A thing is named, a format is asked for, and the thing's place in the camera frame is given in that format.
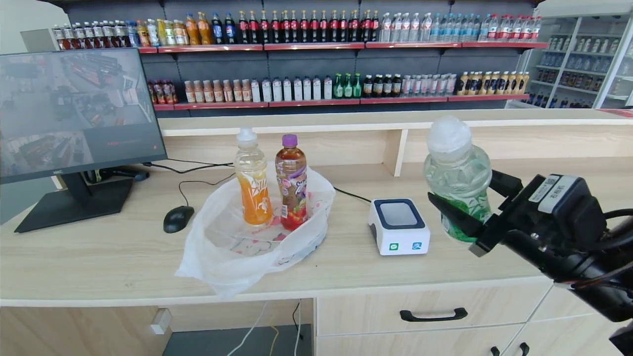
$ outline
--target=white cable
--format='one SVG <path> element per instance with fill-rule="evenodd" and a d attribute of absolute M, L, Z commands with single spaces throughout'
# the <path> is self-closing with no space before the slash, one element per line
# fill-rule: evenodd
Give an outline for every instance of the white cable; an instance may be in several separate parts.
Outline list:
<path fill-rule="evenodd" d="M 239 343 L 239 345 L 233 349 L 233 351 L 229 352 L 229 354 L 227 356 L 231 356 L 233 355 L 233 353 L 235 351 L 237 351 L 240 347 L 242 347 L 242 345 L 244 344 L 244 342 L 246 341 L 246 338 L 248 338 L 248 336 L 251 334 L 251 331 L 253 331 L 253 329 L 255 328 L 255 326 L 257 326 L 257 324 L 260 322 L 261 316 L 264 315 L 264 310 L 266 310 L 266 305 L 268 304 L 268 301 L 266 301 L 266 303 L 264 303 L 264 307 L 261 308 L 261 313 L 260 316 L 257 317 L 257 320 L 255 321 L 255 324 L 253 324 L 253 326 L 251 326 L 251 329 L 248 331 L 248 333 L 246 333 L 246 335 L 244 335 L 244 338 L 242 339 L 242 342 Z"/>
<path fill-rule="evenodd" d="M 297 356 L 297 345 L 299 345 L 299 335 L 301 334 L 301 299 L 299 299 L 299 326 L 297 327 L 297 340 L 294 342 L 294 356 Z"/>

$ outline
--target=computer mouse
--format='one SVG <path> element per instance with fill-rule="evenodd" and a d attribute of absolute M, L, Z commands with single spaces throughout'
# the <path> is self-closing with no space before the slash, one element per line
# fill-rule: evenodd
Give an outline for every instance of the computer mouse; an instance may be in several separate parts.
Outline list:
<path fill-rule="evenodd" d="M 168 234 L 179 232 L 189 223 L 189 219 L 194 215 L 193 207 L 184 205 L 171 209 L 163 220 L 163 230 Z"/>

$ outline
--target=counter top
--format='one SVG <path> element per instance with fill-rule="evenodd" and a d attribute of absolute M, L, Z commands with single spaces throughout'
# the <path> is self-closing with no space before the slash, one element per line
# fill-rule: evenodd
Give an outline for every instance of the counter top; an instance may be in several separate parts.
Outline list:
<path fill-rule="evenodd" d="M 631 115 L 617 115 L 590 109 L 480 109 L 245 115 L 161 118 L 158 122 L 163 136 L 182 137 L 235 135 L 240 127 L 252 127 L 258 134 L 428 129 L 434 120 L 448 115 L 468 122 L 470 127 L 633 125 Z"/>
<path fill-rule="evenodd" d="M 631 207 L 633 158 L 496 160 L 493 167 L 527 183 L 553 172 L 585 177 L 605 210 Z M 367 227 L 368 204 L 338 193 L 323 244 L 290 269 L 268 274 L 231 300 L 311 298 L 364 294 L 394 288 L 417 290 L 434 283 L 537 279 L 539 271 L 499 246 L 483 258 L 447 237 L 437 210 L 427 201 L 420 164 L 405 164 L 394 178 L 382 165 L 314 167 L 338 188 L 367 198 L 412 198 L 432 231 L 422 256 L 381 257 Z M 178 183 L 217 181 L 229 170 L 182 175 L 155 173 L 136 182 L 117 215 L 50 229 L 14 234 L 21 213 L 0 227 L 0 304 L 24 307 L 112 307 L 220 302 L 195 279 L 175 277 L 190 225 L 175 234 L 162 231 L 163 217 L 183 204 Z M 214 188 L 183 185 L 199 210 Z M 501 199 L 490 192 L 491 202 Z"/>

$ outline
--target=green label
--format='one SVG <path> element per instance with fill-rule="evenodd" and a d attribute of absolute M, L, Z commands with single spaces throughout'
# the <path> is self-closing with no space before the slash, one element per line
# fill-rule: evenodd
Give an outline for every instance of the green label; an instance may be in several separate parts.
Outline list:
<path fill-rule="evenodd" d="M 457 199 L 453 197 L 451 199 L 444 199 L 446 199 L 446 201 L 454 207 L 459 208 L 462 212 L 468 213 L 470 216 L 481 222 L 485 222 L 488 220 L 490 215 L 492 215 L 490 203 L 488 202 L 488 195 L 485 190 L 473 197 Z M 453 225 L 453 223 L 450 222 L 444 214 L 441 216 L 441 221 L 444 231 L 446 231 L 446 233 L 451 237 L 468 243 L 473 243 L 477 240 L 476 238 L 471 238 L 470 236 L 464 234 L 458 227 Z"/>

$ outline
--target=white bottle cap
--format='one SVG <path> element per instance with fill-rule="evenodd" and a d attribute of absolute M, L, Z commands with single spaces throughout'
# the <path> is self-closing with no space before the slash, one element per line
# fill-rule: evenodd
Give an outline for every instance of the white bottle cap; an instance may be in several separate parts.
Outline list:
<path fill-rule="evenodd" d="M 472 148 L 472 133 L 468 125 L 460 119 L 442 117 L 431 125 L 427 146 L 435 159 L 456 160 Z"/>
<path fill-rule="evenodd" d="M 237 142 L 249 143 L 253 141 L 257 141 L 257 134 L 253 132 L 253 129 L 250 127 L 241 127 L 239 134 L 237 134 Z"/>

